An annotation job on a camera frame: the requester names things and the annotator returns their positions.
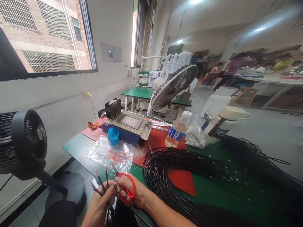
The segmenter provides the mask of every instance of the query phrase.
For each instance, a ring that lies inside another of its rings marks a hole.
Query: brick building
[[[0,26],[29,73],[92,69],[79,0],[0,0]]]

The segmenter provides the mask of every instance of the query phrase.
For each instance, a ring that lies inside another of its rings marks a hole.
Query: blue plastic container
[[[108,134],[107,134],[108,143],[111,146],[115,146],[115,145],[118,144],[118,138],[119,138],[118,130],[116,130],[114,128],[109,128],[108,129]]]

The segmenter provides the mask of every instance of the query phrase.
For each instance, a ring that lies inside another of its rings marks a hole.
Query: scissors
[[[130,175],[128,175],[128,174],[123,173],[123,172],[118,172],[117,169],[115,168],[115,166],[114,166],[113,163],[112,163],[111,165],[113,166],[113,169],[114,169],[114,171],[115,171],[115,173],[116,173],[116,176],[120,176],[120,177],[122,177],[122,175],[127,176],[127,177],[130,179],[130,181],[133,183],[133,186],[134,186],[134,192],[133,192],[133,194],[131,194],[131,193],[129,192],[129,190],[128,190],[126,187],[123,187],[124,190],[126,191],[126,193],[128,194],[128,196],[129,196],[131,199],[133,199],[133,198],[136,196],[136,191],[137,191],[137,189],[136,189],[136,184],[135,184],[134,180],[133,180],[132,177],[131,177]],[[122,202],[124,202],[124,203],[129,203],[129,201],[126,201],[126,200],[125,200],[124,198],[122,198],[119,194],[118,194],[118,198],[119,198]]]

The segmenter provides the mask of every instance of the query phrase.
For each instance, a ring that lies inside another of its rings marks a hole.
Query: plastic bag
[[[113,163],[119,172],[129,173],[133,162],[135,148],[133,145],[120,140],[115,146],[110,146],[107,136],[101,135],[96,141],[86,158],[94,162],[107,166],[114,171],[111,163]]]
[[[192,119],[191,125],[185,133],[185,144],[195,148],[204,148],[206,142],[201,129],[203,123],[197,115]]]

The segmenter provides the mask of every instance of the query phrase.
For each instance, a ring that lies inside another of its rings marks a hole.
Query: green table
[[[85,157],[94,144],[93,140],[79,133],[62,147],[92,175],[95,175],[95,170],[97,170],[101,179],[105,181],[105,167]],[[189,146],[187,148],[189,151],[202,155],[210,155],[214,160],[224,161],[226,165],[231,165],[237,169],[237,164],[233,162],[224,150],[223,142],[209,145],[204,149],[196,149]],[[141,167],[132,163],[130,172],[145,184]],[[196,198],[187,196],[199,203],[210,204],[237,212],[245,218],[264,226],[291,226],[280,215],[281,209],[286,211],[289,209],[289,199],[286,193],[281,196],[281,192],[277,187],[260,185],[258,179],[245,171],[239,171],[239,173],[235,174],[235,177],[245,182],[247,187],[237,184],[231,185],[228,182],[226,185],[219,185],[193,174]],[[109,179],[114,179],[114,172],[109,171]],[[139,210],[134,206],[132,210],[147,224],[155,226],[154,222],[143,210]]]
[[[133,106],[135,98],[149,99],[150,100],[151,97],[152,97],[153,90],[154,90],[153,88],[131,87],[130,89],[128,89],[125,92],[121,93],[121,95],[125,96],[125,102],[124,103],[126,105],[127,105],[127,97],[131,97],[132,98],[132,106]],[[180,103],[180,98],[181,98],[181,96],[179,96],[178,98],[176,98],[176,100],[174,100],[172,102],[172,104],[173,105],[178,105]],[[185,107],[191,107],[192,103],[188,99],[187,96],[183,96],[181,105],[182,105],[183,110],[184,110]]]

